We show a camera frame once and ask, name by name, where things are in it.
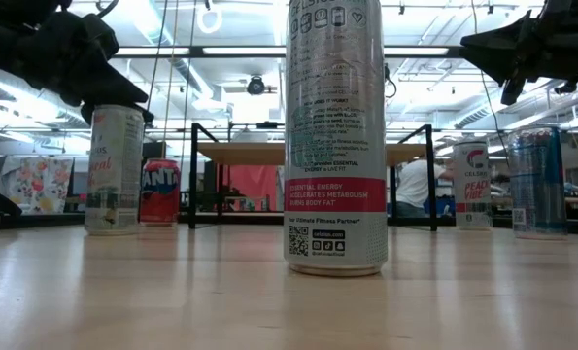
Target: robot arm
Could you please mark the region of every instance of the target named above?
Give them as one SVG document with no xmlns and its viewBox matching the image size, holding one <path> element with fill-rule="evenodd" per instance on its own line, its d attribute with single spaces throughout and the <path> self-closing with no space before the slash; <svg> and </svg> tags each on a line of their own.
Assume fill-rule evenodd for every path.
<svg viewBox="0 0 578 350">
<path fill-rule="evenodd" d="M 526 81 L 539 77 L 567 81 L 557 93 L 578 82 L 578 0 L 547 0 L 538 18 L 530 12 L 504 28 L 461 39 L 463 58 L 504 86 L 502 104 L 511 105 Z"/>
<path fill-rule="evenodd" d="M 71 106 L 84 103 L 88 123 L 95 105 L 139 108 L 148 96 L 108 63 L 119 49 L 114 30 L 97 15 L 67 12 L 70 3 L 0 1 L 0 69 L 58 93 Z M 153 120 L 148 111 L 143 115 Z"/>
</svg>

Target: blue can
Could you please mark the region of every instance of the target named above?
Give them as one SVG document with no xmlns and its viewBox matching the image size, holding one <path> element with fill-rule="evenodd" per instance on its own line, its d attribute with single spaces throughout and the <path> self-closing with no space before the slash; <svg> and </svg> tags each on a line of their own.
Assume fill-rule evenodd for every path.
<svg viewBox="0 0 578 350">
<path fill-rule="evenodd" d="M 518 238 L 565 239 L 561 137 L 551 126 L 533 126 L 508 137 L 513 231 Z"/>
</svg>

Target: person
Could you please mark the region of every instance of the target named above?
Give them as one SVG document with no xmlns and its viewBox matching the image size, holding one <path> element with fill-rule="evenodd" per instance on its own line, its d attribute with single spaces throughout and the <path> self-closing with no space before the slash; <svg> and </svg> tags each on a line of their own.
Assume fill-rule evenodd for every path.
<svg viewBox="0 0 578 350">
<path fill-rule="evenodd" d="M 433 164 L 435 179 L 453 181 L 453 170 Z M 398 175 L 396 212 L 398 218 L 426 217 L 423 204 L 428 198 L 427 162 L 420 158 L 405 165 Z"/>
</svg>

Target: qr code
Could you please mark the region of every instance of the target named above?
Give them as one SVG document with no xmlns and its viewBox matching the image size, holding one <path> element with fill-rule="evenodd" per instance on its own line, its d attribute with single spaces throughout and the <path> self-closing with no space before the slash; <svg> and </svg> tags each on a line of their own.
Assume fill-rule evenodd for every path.
<svg viewBox="0 0 578 350">
<path fill-rule="evenodd" d="M 308 257 L 307 227 L 289 227 L 289 254 Z"/>
<path fill-rule="evenodd" d="M 526 224 L 526 209 L 513 209 L 513 224 L 514 225 Z"/>
</svg>

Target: pink label stripe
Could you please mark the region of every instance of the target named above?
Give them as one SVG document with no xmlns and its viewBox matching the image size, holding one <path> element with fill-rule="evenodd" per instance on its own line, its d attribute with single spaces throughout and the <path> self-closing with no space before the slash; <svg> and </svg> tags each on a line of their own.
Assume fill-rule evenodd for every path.
<svg viewBox="0 0 578 350">
<path fill-rule="evenodd" d="M 386 212 L 386 180 L 313 178 L 287 180 L 285 210 L 290 212 Z"/>
</svg>

